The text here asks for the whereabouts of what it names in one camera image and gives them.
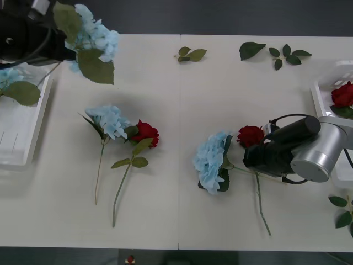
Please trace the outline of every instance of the green leaf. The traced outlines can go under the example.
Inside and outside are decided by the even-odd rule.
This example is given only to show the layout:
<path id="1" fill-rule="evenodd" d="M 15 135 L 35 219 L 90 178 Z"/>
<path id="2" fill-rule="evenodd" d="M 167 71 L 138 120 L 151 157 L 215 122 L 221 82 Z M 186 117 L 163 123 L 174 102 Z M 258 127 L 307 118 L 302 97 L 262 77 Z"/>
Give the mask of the green leaf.
<path id="1" fill-rule="evenodd" d="M 345 119 L 353 119 L 353 109 L 350 107 L 336 108 L 331 106 L 330 109 L 332 112 Z"/>
<path id="2" fill-rule="evenodd" d="M 232 135 L 228 135 L 226 138 L 226 142 L 224 143 L 224 156 L 228 153 L 229 147 L 231 146 L 232 138 Z"/>
<path id="3" fill-rule="evenodd" d="M 198 62 L 204 57 L 206 52 L 207 52 L 207 50 L 197 49 L 197 50 L 194 50 L 191 53 L 189 53 L 188 58 L 190 58 L 190 60 L 193 62 Z"/>
<path id="4" fill-rule="evenodd" d="M 89 80 L 100 84 L 114 84 L 114 64 L 102 62 L 101 50 L 81 50 L 77 54 L 78 67 L 82 74 Z"/>
<path id="5" fill-rule="evenodd" d="M 126 141 L 128 141 L 130 138 L 138 134 L 138 127 L 136 125 L 129 126 L 124 129 L 124 132 L 127 134 Z"/>
<path id="6" fill-rule="evenodd" d="M 189 57 L 179 57 L 178 58 L 178 62 L 187 62 L 187 61 L 190 61 Z"/>
<path id="7" fill-rule="evenodd" d="M 302 61 L 295 55 L 289 55 L 286 58 L 286 61 L 289 62 L 291 65 L 301 65 Z"/>
<path id="8" fill-rule="evenodd" d="M 141 167 L 146 167 L 147 165 L 148 165 L 147 159 L 145 159 L 145 158 L 142 157 L 142 156 L 140 156 L 140 157 L 135 157 L 135 158 L 132 160 L 132 166 L 133 166 L 133 167 L 141 168 Z"/>
<path id="9" fill-rule="evenodd" d="M 279 69 L 281 69 L 282 65 L 283 65 L 282 60 L 281 59 L 277 59 L 275 61 L 275 70 L 278 71 Z"/>
<path id="10" fill-rule="evenodd" d="M 295 56 L 312 56 L 312 54 L 308 53 L 307 51 L 303 51 L 303 50 L 296 50 L 292 53 L 292 55 Z"/>
<path id="11" fill-rule="evenodd" d="M 344 198 L 341 198 L 339 196 L 331 196 L 329 197 L 329 200 L 333 205 L 337 207 L 346 207 L 348 204 L 348 202 Z"/>
<path id="12" fill-rule="evenodd" d="M 180 56 L 185 56 L 185 55 L 188 54 L 189 51 L 191 51 L 190 48 L 188 48 L 188 47 L 182 47 L 182 48 L 180 48 L 180 50 L 179 50 L 179 55 L 180 55 Z"/>
<path id="13" fill-rule="evenodd" d="M 231 162 L 229 161 L 227 155 L 224 155 L 223 156 L 223 163 L 221 165 L 221 168 L 227 169 L 227 167 L 230 167 L 230 166 L 231 166 Z"/>
<path id="14" fill-rule="evenodd" d="M 283 56 L 284 56 L 284 57 L 288 57 L 289 54 L 291 54 L 291 51 L 292 51 L 292 49 L 289 47 L 288 44 L 286 44 L 285 46 L 283 46 L 282 53 L 283 53 Z"/>
<path id="15" fill-rule="evenodd" d="M 66 41 L 74 45 L 78 33 L 81 30 L 82 21 L 75 7 L 68 4 L 61 4 L 56 2 L 53 7 L 54 21 L 57 27 L 64 31 L 67 39 Z"/>
<path id="16" fill-rule="evenodd" d="M 336 228 L 342 228 L 348 226 L 352 222 L 352 215 L 349 211 L 346 211 L 340 217 L 338 217 L 336 222 Z"/>
<path id="17" fill-rule="evenodd" d="M 243 43 L 239 49 L 240 59 L 242 61 L 255 56 L 266 44 L 258 44 L 254 42 Z"/>
<path id="18" fill-rule="evenodd" d="M 23 106 L 32 106 L 40 98 L 40 90 L 36 85 L 27 81 L 17 81 L 3 90 L 5 97 L 13 98 Z"/>
<path id="19" fill-rule="evenodd" d="M 135 147 L 135 149 L 133 150 L 132 154 L 134 156 L 138 155 L 139 153 L 141 153 L 144 149 L 146 149 L 147 147 L 149 147 L 151 145 L 153 141 L 153 138 L 145 138 L 143 140 L 141 140 Z"/>
<path id="20" fill-rule="evenodd" d="M 205 188 L 201 185 L 201 182 L 199 182 L 199 183 L 197 184 L 197 186 L 198 186 L 200 189 L 205 189 Z"/>
<path id="21" fill-rule="evenodd" d="M 114 165 L 112 165 L 111 168 L 118 168 L 118 167 L 121 167 L 121 166 L 128 165 L 130 163 L 131 163 L 131 160 L 129 158 L 126 158 L 126 159 L 123 159 L 123 160 L 115 162 Z"/>
<path id="22" fill-rule="evenodd" d="M 229 189 L 230 179 L 229 173 L 227 169 L 222 169 L 220 172 L 220 177 L 224 179 L 223 182 L 219 182 L 220 188 L 218 189 L 219 192 L 226 192 Z"/>
<path id="23" fill-rule="evenodd" d="M 104 133 L 102 132 L 102 130 L 100 129 L 100 127 L 98 127 L 95 123 L 93 123 L 92 121 L 90 121 L 89 119 L 87 119 L 85 116 L 83 116 L 82 114 L 79 113 L 79 115 L 82 116 L 83 119 L 85 119 L 90 125 L 92 125 L 92 127 L 94 128 L 94 130 L 96 130 L 100 136 L 100 138 L 102 140 L 104 140 Z"/>
<path id="24" fill-rule="evenodd" d="M 270 53 L 273 57 L 279 57 L 281 54 L 280 54 L 280 51 L 277 50 L 276 48 L 269 48 L 270 50 Z"/>

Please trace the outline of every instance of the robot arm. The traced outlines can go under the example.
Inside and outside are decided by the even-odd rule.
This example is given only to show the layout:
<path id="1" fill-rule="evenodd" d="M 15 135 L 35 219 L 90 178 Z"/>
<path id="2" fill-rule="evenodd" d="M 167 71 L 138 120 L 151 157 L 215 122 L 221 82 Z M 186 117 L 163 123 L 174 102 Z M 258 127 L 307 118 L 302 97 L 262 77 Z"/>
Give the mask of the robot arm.
<path id="1" fill-rule="evenodd" d="M 245 149 L 246 167 L 273 177 L 298 174 L 308 181 L 329 179 L 342 149 L 353 149 L 352 121 L 308 116 L 265 136 Z"/>
<path id="2" fill-rule="evenodd" d="M 15 62 L 0 64 L 0 69 L 23 62 L 41 66 L 75 60 L 76 53 L 65 47 L 64 32 L 41 21 L 52 4 L 48 0 L 29 2 L 6 0 L 0 10 L 0 59 Z"/>

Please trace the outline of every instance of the red object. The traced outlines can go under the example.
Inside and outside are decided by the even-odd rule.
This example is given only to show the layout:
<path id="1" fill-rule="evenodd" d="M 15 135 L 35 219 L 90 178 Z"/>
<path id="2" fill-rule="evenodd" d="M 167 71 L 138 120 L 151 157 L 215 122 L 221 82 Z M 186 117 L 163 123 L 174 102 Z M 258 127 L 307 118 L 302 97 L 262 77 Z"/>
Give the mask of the red object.
<path id="1" fill-rule="evenodd" d="M 132 264 L 134 260 L 135 260 L 135 258 L 133 257 L 133 255 L 131 255 L 129 258 L 127 258 L 128 264 Z"/>
<path id="2" fill-rule="evenodd" d="M 238 135 L 237 142 L 240 142 L 242 146 L 250 147 L 251 145 L 258 145 L 264 137 L 264 132 L 261 127 L 256 126 L 245 126 L 242 127 Z"/>
<path id="3" fill-rule="evenodd" d="M 343 108 L 353 105 L 353 84 L 348 82 L 338 89 L 332 91 L 333 106 L 336 108 Z"/>
<path id="4" fill-rule="evenodd" d="M 138 128 L 138 134 L 133 136 L 131 138 L 132 141 L 140 142 L 141 140 L 145 138 L 153 138 L 153 141 L 151 145 L 149 146 L 150 148 L 156 147 L 157 143 L 159 141 L 158 139 L 158 131 L 156 128 L 153 128 L 150 126 L 148 123 L 143 123 L 141 120 L 138 121 L 138 124 L 136 125 Z"/>

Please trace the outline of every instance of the white tray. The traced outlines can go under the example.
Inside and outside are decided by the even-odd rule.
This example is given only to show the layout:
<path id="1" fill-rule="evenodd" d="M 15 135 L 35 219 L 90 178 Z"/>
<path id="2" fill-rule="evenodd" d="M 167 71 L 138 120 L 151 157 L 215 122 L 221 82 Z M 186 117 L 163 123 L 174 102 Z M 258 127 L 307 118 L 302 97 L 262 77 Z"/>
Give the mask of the white tray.
<path id="1" fill-rule="evenodd" d="M 331 91 L 347 84 L 348 81 L 353 83 L 353 61 L 335 62 L 317 77 L 314 85 L 311 86 L 311 91 L 318 117 L 336 116 L 330 109 L 330 106 L 333 105 Z M 348 150 L 348 153 L 353 158 L 353 151 Z M 331 177 L 336 186 L 353 188 L 353 169 L 344 152 L 338 158 Z"/>
<path id="2" fill-rule="evenodd" d="M 16 67 L 24 80 L 33 84 L 48 73 L 47 68 L 22 64 Z M 51 88 L 51 75 L 39 85 L 40 99 L 25 107 L 7 97 L 0 98 L 0 169 L 23 171 L 31 164 L 45 106 Z"/>

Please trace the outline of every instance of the table surface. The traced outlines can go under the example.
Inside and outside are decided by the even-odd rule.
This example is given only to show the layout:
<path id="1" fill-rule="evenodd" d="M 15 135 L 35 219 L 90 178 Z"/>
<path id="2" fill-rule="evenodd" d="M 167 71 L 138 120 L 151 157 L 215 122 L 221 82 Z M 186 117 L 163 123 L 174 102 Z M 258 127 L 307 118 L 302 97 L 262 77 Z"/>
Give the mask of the table surface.
<path id="1" fill-rule="evenodd" d="M 274 71 L 267 51 L 240 61 L 245 41 L 278 49 L 288 43 L 313 56 L 302 66 L 284 63 Z M 220 130 L 236 135 L 245 125 L 284 114 L 314 115 L 302 75 L 317 60 L 352 58 L 352 38 L 123 35 L 119 45 L 114 86 L 72 73 L 67 63 L 56 72 L 32 167 L 1 172 L 0 246 L 352 251 L 347 228 L 334 227 L 338 210 L 327 199 L 345 191 L 331 181 L 261 179 L 269 237 L 254 177 L 232 171 L 229 191 L 216 197 L 197 187 L 191 162 L 199 143 Z M 182 46 L 208 52 L 198 63 L 180 65 L 173 55 Z M 116 104 L 132 123 L 151 123 L 161 139 L 146 152 L 148 167 L 129 173 L 114 229 L 112 207 L 124 168 L 110 166 L 131 148 L 108 144 L 94 205 L 101 146 L 77 114 L 102 104 Z M 239 167 L 243 152 L 234 140 L 229 158 Z"/>

